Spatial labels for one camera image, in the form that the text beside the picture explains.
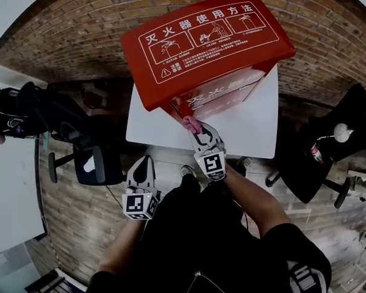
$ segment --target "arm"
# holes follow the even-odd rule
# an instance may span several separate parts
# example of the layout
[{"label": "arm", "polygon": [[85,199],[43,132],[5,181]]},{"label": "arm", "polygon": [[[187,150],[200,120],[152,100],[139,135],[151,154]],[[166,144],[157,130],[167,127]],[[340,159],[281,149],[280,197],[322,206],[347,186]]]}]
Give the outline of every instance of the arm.
[{"label": "arm", "polygon": [[104,252],[98,271],[106,271],[114,275],[120,273],[132,258],[145,224],[146,220],[128,220]]},{"label": "arm", "polygon": [[236,202],[255,221],[261,237],[264,237],[275,226],[292,222],[275,197],[244,178],[229,165],[226,165],[224,182],[232,192]]}]

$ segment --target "black office chair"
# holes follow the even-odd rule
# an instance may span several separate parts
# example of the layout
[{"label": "black office chair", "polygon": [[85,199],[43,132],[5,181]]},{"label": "black office chair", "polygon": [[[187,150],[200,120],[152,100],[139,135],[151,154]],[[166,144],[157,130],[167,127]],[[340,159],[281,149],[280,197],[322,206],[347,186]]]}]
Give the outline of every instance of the black office chair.
[{"label": "black office chair", "polygon": [[[340,143],[334,138],[319,137],[334,134],[334,127],[345,123],[354,132],[350,138]],[[323,163],[317,162],[310,149],[317,144]],[[335,207],[341,207],[348,190],[350,179],[340,185],[326,179],[333,161],[352,155],[366,149],[366,91],[360,85],[354,85],[341,102],[326,116],[311,118],[308,124],[303,125],[296,132],[291,120],[282,118],[279,123],[275,163],[278,174],[275,178],[266,180],[266,185],[271,187],[280,177],[286,186],[303,203],[308,203],[316,195],[322,184],[339,193]]]},{"label": "black office chair", "polygon": [[[114,125],[105,115],[88,116],[69,96],[44,90],[32,82],[25,84],[16,97],[16,106],[51,133],[51,137],[73,144],[73,153],[55,159],[49,154],[49,174],[57,183],[56,168],[74,160],[81,184],[101,186],[123,181],[120,143]],[[93,157],[95,169],[86,172],[84,165]]]}]

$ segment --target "cable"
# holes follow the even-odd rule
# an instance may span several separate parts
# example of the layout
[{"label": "cable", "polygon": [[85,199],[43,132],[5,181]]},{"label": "cable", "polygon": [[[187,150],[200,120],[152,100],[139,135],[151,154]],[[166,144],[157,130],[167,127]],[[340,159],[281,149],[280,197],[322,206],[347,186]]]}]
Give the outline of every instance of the cable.
[{"label": "cable", "polygon": [[117,203],[121,206],[121,209],[123,209],[121,203],[117,200],[117,198],[115,197],[115,195],[112,193],[112,191],[110,190],[110,188],[108,186],[106,186],[107,190],[110,191],[112,197],[114,198],[115,201],[117,201]]},{"label": "cable", "polygon": [[46,219],[45,219],[44,215],[42,215],[41,210],[39,211],[39,213],[41,215],[41,218],[42,218],[43,222],[45,223],[46,233],[48,234],[48,237],[49,237],[50,246],[53,249],[54,255],[56,256],[56,260],[59,264],[58,269],[62,270],[62,263],[59,259],[59,256],[57,255],[56,248],[53,245],[53,241],[51,240],[51,235],[50,235],[50,232],[49,232],[48,223],[46,222]]},{"label": "cable", "polygon": [[244,212],[244,216],[245,216],[245,222],[246,222],[246,229],[248,230],[248,218],[246,216],[246,212]]},{"label": "cable", "polygon": [[[358,260],[354,263],[354,266],[359,264],[359,262],[361,261],[362,254],[364,253],[365,250],[366,250],[366,247],[361,251],[361,254],[359,255]],[[354,279],[356,269],[357,269],[357,267],[355,267],[355,269],[353,271],[353,274],[351,276],[352,279]]]},{"label": "cable", "polygon": [[359,197],[361,202],[366,202],[366,199],[364,197]]}]

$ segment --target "red box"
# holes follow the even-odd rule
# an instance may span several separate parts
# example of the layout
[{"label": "red box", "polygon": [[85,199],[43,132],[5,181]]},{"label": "red box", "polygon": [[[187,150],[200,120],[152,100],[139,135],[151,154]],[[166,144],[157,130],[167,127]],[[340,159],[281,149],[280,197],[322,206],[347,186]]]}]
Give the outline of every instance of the red box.
[{"label": "red box", "polygon": [[242,101],[295,54],[261,0],[208,0],[121,37],[145,109],[205,119]]}]

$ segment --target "white table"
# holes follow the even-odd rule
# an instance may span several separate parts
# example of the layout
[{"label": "white table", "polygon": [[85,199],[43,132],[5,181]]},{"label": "white table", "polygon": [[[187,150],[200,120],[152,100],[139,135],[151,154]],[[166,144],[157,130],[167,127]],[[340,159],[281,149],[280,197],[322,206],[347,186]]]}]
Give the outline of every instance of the white table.
[{"label": "white table", "polygon": [[[275,66],[243,103],[205,120],[224,140],[227,154],[273,158],[278,127],[278,69]],[[126,140],[192,150],[188,132],[158,108],[148,112],[134,86]]]}]

